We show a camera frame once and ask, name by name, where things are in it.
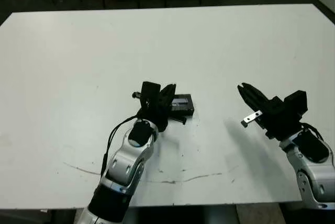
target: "scuff mark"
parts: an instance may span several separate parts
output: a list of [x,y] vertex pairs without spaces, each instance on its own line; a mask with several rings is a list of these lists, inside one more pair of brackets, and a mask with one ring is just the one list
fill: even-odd
[[84,173],[90,173],[90,174],[100,175],[100,173],[91,172],[91,171],[88,171],[88,170],[79,168],[78,166],[74,166],[74,165],[67,164],[66,162],[63,162],[63,164],[64,164],[64,165],[67,165],[67,166],[69,166],[69,167],[72,167],[72,168],[74,168],[74,169],[77,169],[77,170],[79,170],[79,171],[82,171],[82,172],[84,172]]
[[206,174],[206,175],[199,175],[196,177],[189,178],[184,181],[146,181],[148,183],[167,183],[167,184],[176,184],[176,183],[182,183],[182,182],[189,182],[192,180],[195,180],[197,178],[203,178],[203,177],[209,177],[209,176],[216,176],[216,175],[222,175],[222,173],[211,173],[211,174]]
[[158,183],[176,184],[177,181],[159,181]]
[[229,170],[228,170],[228,173],[230,173],[231,171],[235,170],[235,169],[238,168],[239,166],[240,166],[240,165],[236,165],[236,166],[234,166],[233,168],[229,169]]
[[196,176],[196,177],[193,177],[193,178],[189,178],[188,180],[185,180],[183,182],[189,182],[189,181],[195,180],[197,178],[203,178],[203,177],[209,177],[209,176],[215,176],[215,175],[222,175],[222,173],[212,173],[212,174],[200,175],[200,176]]

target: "white table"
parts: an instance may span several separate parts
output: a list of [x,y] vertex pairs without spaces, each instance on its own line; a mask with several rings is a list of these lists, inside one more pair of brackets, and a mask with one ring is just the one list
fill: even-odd
[[252,111],[237,85],[306,91],[303,121],[335,150],[334,42],[313,5],[14,13],[0,27],[0,208],[85,207],[146,80],[175,82],[195,113],[161,134],[132,206],[301,200],[278,142],[240,125]]

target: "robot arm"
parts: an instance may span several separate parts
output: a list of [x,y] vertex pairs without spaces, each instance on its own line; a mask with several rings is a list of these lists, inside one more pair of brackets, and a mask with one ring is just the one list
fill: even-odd
[[137,120],[126,132],[121,148],[113,155],[107,166],[108,148],[115,134],[114,130],[112,131],[103,159],[102,177],[78,224],[122,222],[140,181],[144,165],[153,153],[158,134],[168,125],[176,85],[170,84],[162,91],[160,88],[158,84],[143,82],[141,94],[138,96],[141,109],[136,116],[124,122],[133,118]]
[[126,132],[78,224],[122,222],[157,136],[157,126],[145,119],[138,119]]
[[299,122],[307,111],[306,92],[296,91],[284,101],[267,99],[258,89],[243,83],[238,90],[255,112],[243,119],[244,127],[256,121],[266,135],[280,141],[295,170],[301,198],[307,208],[335,209],[335,167],[330,147],[312,126]]

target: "silver robot arm segment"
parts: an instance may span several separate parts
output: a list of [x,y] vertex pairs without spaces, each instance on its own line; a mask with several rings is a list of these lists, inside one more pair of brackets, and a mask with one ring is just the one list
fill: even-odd
[[303,136],[300,131],[280,142],[287,159],[294,168],[301,198],[307,208],[335,209],[335,167],[333,153],[322,140],[318,140],[328,151],[328,156],[319,162],[304,155],[295,139]]
[[126,132],[121,148],[110,159],[91,203],[77,224],[122,223],[157,137],[158,129],[152,122],[138,119],[134,123]]

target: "black cable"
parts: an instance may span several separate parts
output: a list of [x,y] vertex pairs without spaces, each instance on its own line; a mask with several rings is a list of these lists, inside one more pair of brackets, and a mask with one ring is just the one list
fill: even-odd
[[311,126],[308,123],[301,123],[301,125],[303,126],[303,128],[310,129],[312,132],[315,133],[315,135],[318,139],[323,141],[323,137],[321,136],[321,134],[319,133],[319,131],[315,127]]
[[137,116],[131,116],[130,118],[127,118],[126,120],[124,120],[123,122],[119,123],[110,133],[109,135],[109,138],[108,138],[108,142],[107,142],[107,149],[106,149],[106,153],[104,154],[104,157],[103,157],[103,163],[102,163],[102,166],[101,166],[101,176],[103,176],[105,170],[106,170],[106,167],[107,167],[107,159],[108,159],[108,150],[109,150],[109,147],[110,147],[110,144],[111,144],[111,141],[113,140],[113,137],[116,133],[116,131],[119,129],[119,127],[121,125],[123,125],[124,123],[126,122],[129,122],[131,120],[133,120],[134,118],[136,118]]

